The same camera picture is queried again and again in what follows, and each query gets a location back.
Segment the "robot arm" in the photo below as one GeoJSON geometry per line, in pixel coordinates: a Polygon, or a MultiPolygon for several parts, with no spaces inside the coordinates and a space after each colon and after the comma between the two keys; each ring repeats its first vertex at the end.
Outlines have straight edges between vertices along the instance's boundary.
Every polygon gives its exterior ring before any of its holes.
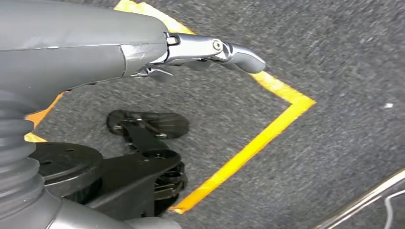
{"type": "Polygon", "coordinates": [[[217,38],[170,34],[152,17],[69,3],[2,0],[0,228],[130,228],[43,188],[39,163],[28,158],[35,144],[24,141],[33,128],[24,117],[81,85],[131,76],[164,80],[171,73],[162,65],[202,70],[212,62],[249,73],[265,67],[249,49],[217,38]]]}

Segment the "yellow floor marking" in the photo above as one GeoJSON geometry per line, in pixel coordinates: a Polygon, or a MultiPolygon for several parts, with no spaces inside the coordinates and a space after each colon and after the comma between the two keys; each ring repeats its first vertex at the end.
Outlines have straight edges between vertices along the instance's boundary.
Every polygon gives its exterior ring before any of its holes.
{"type": "MultiPolygon", "coordinates": [[[[165,23],[170,32],[195,34],[175,19],[144,2],[135,3],[130,0],[121,0],[115,7],[115,10],[139,13],[158,18],[165,23]]],[[[314,100],[266,72],[251,74],[251,76],[263,87],[291,103],[291,106],[207,181],[195,189],[179,204],[171,207],[171,210],[182,214],[192,209],[316,103],[314,100]]]]}
{"type": "MultiPolygon", "coordinates": [[[[45,118],[45,116],[52,110],[55,104],[62,98],[63,93],[58,95],[58,97],[53,101],[53,103],[45,110],[31,114],[25,117],[26,120],[30,120],[34,123],[34,129],[38,126],[38,124],[45,118]]],[[[35,135],[34,133],[28,133],[24,136],[25,141],[27,142],[46,142],[45,139],[35,135]]]]}

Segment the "screw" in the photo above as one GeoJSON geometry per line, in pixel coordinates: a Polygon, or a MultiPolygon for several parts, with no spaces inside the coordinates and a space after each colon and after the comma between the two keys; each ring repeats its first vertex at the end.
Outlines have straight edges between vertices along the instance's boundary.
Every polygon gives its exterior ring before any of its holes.
{"type": "Polygon", "coordinates": [[[213,41],[213,47],[217,51],[222,50],[222,44],[221,44],[221,42],[219,40],[214,40],[213,41]]]}

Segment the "white cable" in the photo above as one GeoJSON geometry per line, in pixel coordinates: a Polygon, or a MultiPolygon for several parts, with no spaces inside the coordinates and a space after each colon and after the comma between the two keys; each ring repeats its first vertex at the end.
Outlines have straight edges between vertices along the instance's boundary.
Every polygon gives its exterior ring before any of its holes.
{"type": "Polygon", "coordinates": [[[392,204],[391,204],[391,199],[394,198],[394,197],[396,197],[396,196],[399,196],[399,195],[401,195],[401,194],[404,194],[404,193],[405,193],[405,190],[396,192],[396,193],[394,193],[394,194],[392,194],[392,195],[389,195],[389,196],[384,200],[385,207],[387,208],[387,220],[386,220],[386,222],[385,222],[385,227],[384,227],[384,229],[390,229],[391,224],[392,224],[392,221],[393,221],[393,218],[394,218],[394,210],[393,210],[393,207],[392,207],[392,204]]]}

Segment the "caster wheel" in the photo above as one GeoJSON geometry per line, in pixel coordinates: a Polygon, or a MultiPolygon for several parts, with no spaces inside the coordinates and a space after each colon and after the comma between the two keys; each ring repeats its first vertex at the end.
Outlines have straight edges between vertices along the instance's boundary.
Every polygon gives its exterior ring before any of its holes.
{"type": "Polygon", "coordinates": [[[189,131],[189,121],[176,113],[150,113],[115,110],[107,117],[107,127],[112,134],[124,135],[123,124],[145,128],[160,139],[173,139],[189,131]]]}

